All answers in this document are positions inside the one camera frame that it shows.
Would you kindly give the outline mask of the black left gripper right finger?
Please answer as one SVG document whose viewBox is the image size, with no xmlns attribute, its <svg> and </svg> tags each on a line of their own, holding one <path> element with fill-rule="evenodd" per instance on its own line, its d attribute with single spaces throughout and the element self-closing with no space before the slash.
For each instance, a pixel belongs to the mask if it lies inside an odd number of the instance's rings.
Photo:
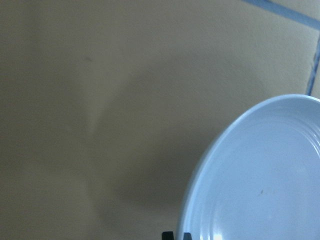
<svg viewBox="0 0 320 240">
<path fill-rule="evenodd" d="M 190 232 L 184 232 L 183 240 L 192 240 L 192 234 Z"/>
</svg>

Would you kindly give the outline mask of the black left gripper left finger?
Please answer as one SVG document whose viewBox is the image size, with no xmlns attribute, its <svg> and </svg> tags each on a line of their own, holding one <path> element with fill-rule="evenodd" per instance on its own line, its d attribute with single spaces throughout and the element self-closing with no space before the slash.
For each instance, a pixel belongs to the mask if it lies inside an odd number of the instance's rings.
<svg viewBox="0 0 320 240">
<path fill-rule="evenodd" d="M 161 240 L 174 240 L 174 232 L 173 231 L 164 231 L 161 233 Z"/>
</svg>

